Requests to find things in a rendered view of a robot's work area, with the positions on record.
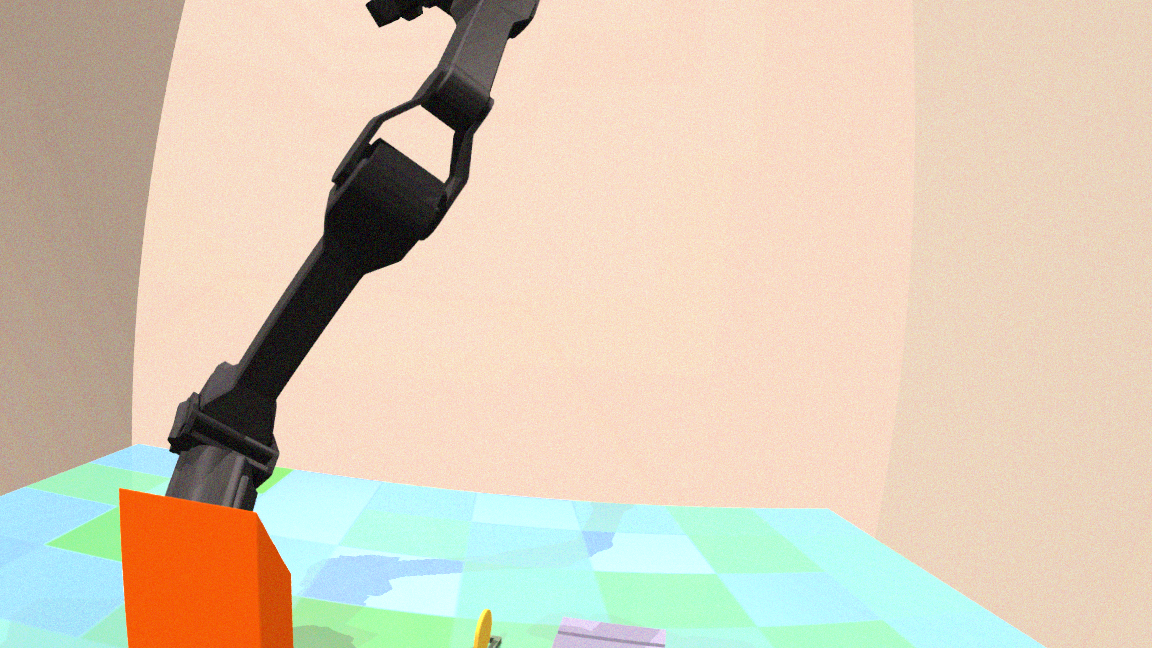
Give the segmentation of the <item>gold coin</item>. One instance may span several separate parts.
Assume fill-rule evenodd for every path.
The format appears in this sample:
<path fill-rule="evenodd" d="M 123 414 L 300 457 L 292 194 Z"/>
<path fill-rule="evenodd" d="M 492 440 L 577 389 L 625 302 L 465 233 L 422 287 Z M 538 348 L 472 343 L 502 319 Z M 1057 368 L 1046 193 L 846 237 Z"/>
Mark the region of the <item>gold coin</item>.
<path fill-rule="evenodd" d="M 491 636 L 493 616 L 488 609 L 482 611 L 482 616 L 477 621 L 477 628 L 475 632 L 473 648 L 488 648 L 488 640 Z"/>

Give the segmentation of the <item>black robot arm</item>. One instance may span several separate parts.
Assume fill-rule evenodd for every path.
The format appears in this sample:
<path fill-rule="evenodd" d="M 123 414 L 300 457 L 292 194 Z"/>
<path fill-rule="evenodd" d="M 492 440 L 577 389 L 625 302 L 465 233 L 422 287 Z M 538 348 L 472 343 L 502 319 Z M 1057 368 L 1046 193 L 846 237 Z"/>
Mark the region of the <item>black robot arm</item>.
<path fill-rule="evenodd" d="M 331 181 L 324 234 L 238 364 L 223 361 L 179 404 L 168 436 L 179 455 L 165 497 L 253 511 L 279 458 L 276 397 L 361 278 L 429 238 L 467 184 L 473 135 L 494 105 L 507 42 L 540 0 L 445 0 L 456 28 L 411 100 L 373 116 Z M 384 121 L 420 105 L 452 128 L 449 178 L 435 178 L 381 137 Z"/>

